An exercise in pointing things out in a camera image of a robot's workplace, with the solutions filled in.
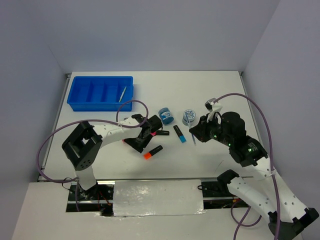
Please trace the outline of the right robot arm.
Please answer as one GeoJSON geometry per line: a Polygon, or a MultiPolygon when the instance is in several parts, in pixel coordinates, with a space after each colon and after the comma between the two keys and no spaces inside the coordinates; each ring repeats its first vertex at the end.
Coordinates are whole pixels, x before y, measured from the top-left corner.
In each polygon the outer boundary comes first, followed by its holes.
{"type": "Polygon", "coordinates": [[[264,193],[249,186],[231,169],[217,177],[217,190],[223,196],[240,197],[256,210],[278,240],[294,239],[320,216],[315,208],[302,203],[271,169],[268,153],[256,139],[247,135],[245,122],[238,113],[208,113],[189,131],[202,143],[215,140],[226,145],[233,160],[252,174],[264,193]]]}

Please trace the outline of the green thin pen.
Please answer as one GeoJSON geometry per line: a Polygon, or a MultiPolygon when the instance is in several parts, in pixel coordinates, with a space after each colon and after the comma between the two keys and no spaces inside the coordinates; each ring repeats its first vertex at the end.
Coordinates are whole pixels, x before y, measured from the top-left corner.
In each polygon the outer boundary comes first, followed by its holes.
{"type": "Polygon", "coordinates": [[[118,100],[119,103],[122,102],[122,99],[123,99],[123,97],[125,95],[126,90],[127,90],[127,86],[124,87],[124,89],[123,89],[123,91],[122,91],[122,93],[121,93],[121,95],[119,97],[119,100],[118,100]]]}

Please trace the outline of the blue thin pen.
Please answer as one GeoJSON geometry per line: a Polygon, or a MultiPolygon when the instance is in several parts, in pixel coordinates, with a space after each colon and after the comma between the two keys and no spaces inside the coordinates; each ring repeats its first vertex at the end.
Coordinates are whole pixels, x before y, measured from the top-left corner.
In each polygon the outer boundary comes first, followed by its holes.
{"type": "MultiPolygon", "coordinates": [[[[192,128],[192,125],[191,125],[191,122],[190,122],[190,120],[189,120],[189,117],[188,117],[188,114],[187,114],[187,113],[185,114],[185,117],[186,117],[187,125],[188,125],[189,130],[190,130],[190,129],[192,128]]],[[[191,137],[192,137],[192,141],[193,141],[194,146],[197,146],[195,136],[194,136],[191,132],[190,132],[190,134],[191,134],[191,137]]]]}

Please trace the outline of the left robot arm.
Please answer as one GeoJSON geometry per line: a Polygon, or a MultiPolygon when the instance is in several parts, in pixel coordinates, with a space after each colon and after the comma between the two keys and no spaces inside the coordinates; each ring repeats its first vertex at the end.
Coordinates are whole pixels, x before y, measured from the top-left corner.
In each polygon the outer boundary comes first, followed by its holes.
{"type": "Polygon", "coordinates": [[[62,149],[74,167],[82,196],[91,200],[99,192],[92,164],[100,148],[123,140],[142,153],[153,138],[152,133],[163,127],[157,115],[144,120],[141,114],[134,114],[116,124],[91,125],[82,121],[63,142],[62,149]]]}

